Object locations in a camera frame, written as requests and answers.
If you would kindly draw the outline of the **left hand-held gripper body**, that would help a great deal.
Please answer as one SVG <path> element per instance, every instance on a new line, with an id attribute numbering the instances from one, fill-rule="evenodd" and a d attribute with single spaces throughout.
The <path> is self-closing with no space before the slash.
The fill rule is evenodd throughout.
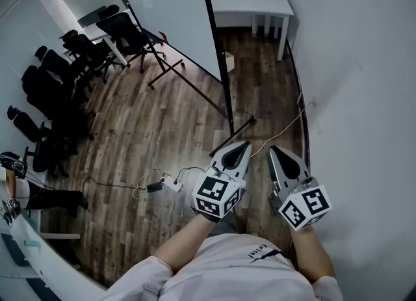
<path id="1" fill-rule="evenodd" d="M 209 166 L 199 175 L 192 192 L 197 213 L 212 222 L 220 222 L 241 201 L 246 186 L 244 176 L 240 170 L 233 173 Z"/>

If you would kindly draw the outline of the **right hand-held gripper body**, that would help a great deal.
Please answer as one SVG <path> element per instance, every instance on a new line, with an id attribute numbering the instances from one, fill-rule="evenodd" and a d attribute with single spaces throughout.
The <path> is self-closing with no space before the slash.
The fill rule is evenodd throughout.
<path id="1" fill-rule="evenodd" d="M 318 222 L 332 209 L 324 185 L 309 177 L 289 192 L 276 192 L 269 198 L 271 212 L 282 216 L 293 230 L 301 230 Z"/>

